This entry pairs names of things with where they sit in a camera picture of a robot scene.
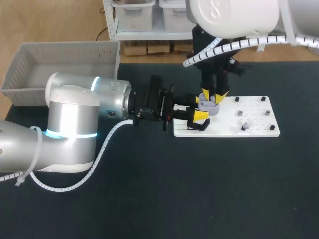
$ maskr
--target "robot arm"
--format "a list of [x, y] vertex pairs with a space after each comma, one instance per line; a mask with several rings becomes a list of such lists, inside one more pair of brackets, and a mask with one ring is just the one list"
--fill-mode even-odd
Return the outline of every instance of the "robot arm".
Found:
[[319, 37], [317, 0], [187, 1], [189, 18], [215, 37], [284, 35], [291, 30], [295, 35]]

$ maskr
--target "gray cylindrical part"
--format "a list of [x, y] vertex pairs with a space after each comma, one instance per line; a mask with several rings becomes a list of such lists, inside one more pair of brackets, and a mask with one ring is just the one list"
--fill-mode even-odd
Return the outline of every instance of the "gray cylindrical part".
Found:
[[100, 95], [100, 115], [110, 119], [125, 119], [131, 84], [128, 81], [107, 79], [98, 76], [80, 76], [67, 73], [53, 74], [45, 89], [47, 104], [51, 90], [62, 85], [74, 85], [92, 89]]
[[[319, 1], [288, 0], [294, 33], [319, 37]], [[283, 20], [280, 17], [277, 26], [270, 34], [286, 34]]]
[[97, 132], [98, 118], [98, 106], [81, 106], [51, 101], [48, 130], [60, 133], [65, 127], [68, 129], [73, 127], [75, 134], [94, 134]]

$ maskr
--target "black table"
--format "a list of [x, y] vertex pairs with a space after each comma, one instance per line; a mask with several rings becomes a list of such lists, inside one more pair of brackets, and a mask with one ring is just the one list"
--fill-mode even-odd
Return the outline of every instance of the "black table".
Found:
[[[279, 138], [175, 138], [162, 123], [125, 126], [92, 177], [69, 193], [31, 178], [0, 184], [0, 238], [303, 239], [319, 237], [319, 63], [250, 63], [230, 76], [230, 95], [267, 95]], [[151, 74], [196, 92], [200, 72], [167, 64], [122, 64], [132, 85]], [[7, 120], [46, 130], [47, 108], [12, 107]], [[97, 148], [116, 124], [100, 120]], [[70, 186], [85, 173], [37, 173]]]

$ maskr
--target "white plastic basket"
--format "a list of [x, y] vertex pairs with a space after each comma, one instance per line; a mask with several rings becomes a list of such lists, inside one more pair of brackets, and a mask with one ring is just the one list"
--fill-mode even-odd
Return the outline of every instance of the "white plastic basket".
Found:
[[45, 106], [45, 86], [55, 72], [117, 79], [120, 43], [23, 43], [10, 64], [0, 92], [15, 106]]
[[187, 18], [186, 1], [159, 0], [164, 11], [166, 32], [192, 32], [195, 24]]
[[126, 2], [129, 4], [118, 4], [116, 2], [112, 4], [119, 20], [119, 29], [121, 31], [151, 31], [155, 0], [136, 1], [144, 2], [138, 4], [130, 4], [132, 0], [124, 1], [124, 3]]

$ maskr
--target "wooden floor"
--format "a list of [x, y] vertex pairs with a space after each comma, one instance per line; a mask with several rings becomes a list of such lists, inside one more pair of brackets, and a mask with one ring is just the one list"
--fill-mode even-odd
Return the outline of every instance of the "wooden floor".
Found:
[[[102, 0], [2, 0], [0, 1], [0, 82], [14, 53], [23, 42], [89, 41], [106, 27], [99, 13]], [[99, 40], [108, 40], [107, 31]], [[182, 63], [185, 55], [121, 57], [121, 62]], [[287, 45], [267, 46], [241, 51], [239, 61], [310, 61], [319, 60], [307, 48]], [[0, 94], [0, 120], [11, 105]]]

